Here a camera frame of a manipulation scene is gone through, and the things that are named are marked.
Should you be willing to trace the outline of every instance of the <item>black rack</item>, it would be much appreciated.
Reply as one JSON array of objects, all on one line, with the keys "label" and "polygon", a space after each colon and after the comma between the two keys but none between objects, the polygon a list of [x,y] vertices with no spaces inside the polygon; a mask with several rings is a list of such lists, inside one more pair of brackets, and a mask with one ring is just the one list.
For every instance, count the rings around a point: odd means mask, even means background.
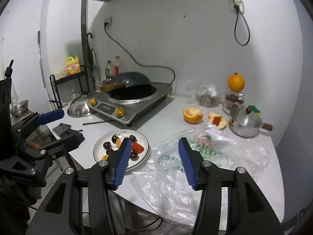
[{"label": "black rack", "polygon": [[67,76],[65,78],[61,78],[59,80],[55,79],[54,74],[50,75],[50,84],[51,84],[51,88],[52,88],[52,92],[53,92],[53,96],[54,96],[54,100],[51,100],[51,102],[55,102],[57,104],[57,108],[58,109],[63,108],[63,105],[62,105],[62,102],[61,102],[61,98],[60,98],[60,95],[59,95],[59,91],[58,91],[58,85],[63,84],[65,82],[68,82],[70,80],[78,79],[81,93],[83,93],[83,87],[81,85],[80,78],[82,76],[85,76],[87,90],[88,90],[88,92],[90,91],[89,85],[88,85],[87,72],[85,70],[85,67],[83,65],[81,65],[80,67],[81,67],[81,72],[73,74],[73,75],[70,75],[70,76]]}]

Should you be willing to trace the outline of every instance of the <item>yellow detergent bottle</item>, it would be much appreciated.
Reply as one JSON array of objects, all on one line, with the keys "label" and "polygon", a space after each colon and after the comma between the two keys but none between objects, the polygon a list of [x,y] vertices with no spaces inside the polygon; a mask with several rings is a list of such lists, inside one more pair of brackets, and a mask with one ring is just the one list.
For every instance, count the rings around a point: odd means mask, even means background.
[{"label": "yellow detergent bottle", "polygon": [[66,69],[69,76],[81,72],[78,56],[76,53],[74,54],[74,57],[72,53],[68,54],[69,57],[65,60]]}]

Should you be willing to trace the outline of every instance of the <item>metal bowl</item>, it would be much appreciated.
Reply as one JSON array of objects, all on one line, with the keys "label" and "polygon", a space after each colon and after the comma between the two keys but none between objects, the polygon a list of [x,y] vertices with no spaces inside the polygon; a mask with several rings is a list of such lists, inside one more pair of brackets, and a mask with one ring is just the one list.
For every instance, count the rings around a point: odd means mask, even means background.
[{"label": "metal bowl", "polygon": [[10,113],[13,117],[17,118],[22,115],[26,110],[28,110],[28,100],[24,100],[16,104],[13,108],[10,109]]}]

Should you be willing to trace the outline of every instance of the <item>countertop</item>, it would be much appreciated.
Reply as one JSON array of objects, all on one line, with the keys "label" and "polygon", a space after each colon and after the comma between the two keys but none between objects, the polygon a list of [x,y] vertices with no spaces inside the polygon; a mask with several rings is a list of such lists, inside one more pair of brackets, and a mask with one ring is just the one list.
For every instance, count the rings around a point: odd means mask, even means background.
[{"label": "countertop", "polygon": [[[135,122],[132,127],[128,128],[137,130],[144,134],[148,139],[150,147],[157,145],[163,140],[169,138],[171,135],[178,134],[183,130],[196,128],[199,126],[199,124],[188,124],[183,119],[183,108],[198,107],[198,104],[191,104],[189,103],[189,100],[190,98],[186,97],[168,97],[159,106],[143,116],[139,121]],[[69,106],[63,108],[65,112],[63,119],[47,124],[47,126],[52,131],[54,127],[62,122],[72,125],[73,130],[83,129],[85,140],[78,149],[71,151],[70,155],[83,168],[88,169],[96,163],[93,158],[93,147],[97,140],[104,134],[110,131],[124,129],[125,126],[118,122],[105,122],[83,126],[83,123],[109,119],[100,114],[95,114],[88,117],[73,118],[68,116],[68,108]],[[204,114],[203,121],[208,120],[209,111],[213,111],[225,117],[227,116],[222,111],[222,105],[212,108],[202,107],[202,113]],[[275,147],[271,138],[261,133],[255,137],[255,140],[265,146],[270,154],[269,167],[265,169],[262,177],[257,181],[257,184],[274,209],[279,221],[281,222],[284,218],[284,187]],[[149,205],[133,188],[131,184],[130,172],[126,173],[123,184],[115,192],[133,204],[136,204],[137,206],[147,211],[155,213],[154,210],[149,207]]]}]

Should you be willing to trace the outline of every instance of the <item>plastic bag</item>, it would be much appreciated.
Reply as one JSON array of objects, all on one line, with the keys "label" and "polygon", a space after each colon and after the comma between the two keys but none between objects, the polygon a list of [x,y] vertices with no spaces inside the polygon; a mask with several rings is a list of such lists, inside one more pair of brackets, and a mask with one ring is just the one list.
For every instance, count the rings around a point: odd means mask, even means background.
[{"label": "plastic bag", "polygon": [[[133,172],[135,190],[156,211],[172,224],[191,228],[196,220],[201,191],[195,192],[187,182],[178,153],[178,140],[186,137],[191,148],[224,169],[245,167],[254,180],[268,167],[267,149],[254,139],[239,139],[230,130],[214,125],[183,131],[153,147],[151,157],[141,169]],[[227,188],[222,189],[220,229],[227,223]]]},{"label": "plastic bag", "polygon": [[192,97],[191,103],[199,102],[201,106],[212,107],[218,101],[215,85],[203,85]]},{"label": "plastic bag", "polygon": [[11,86],[11,106],[14,107],[18,104],[18,94],[16,93],[15,86],[12,80],[12,86]]}]

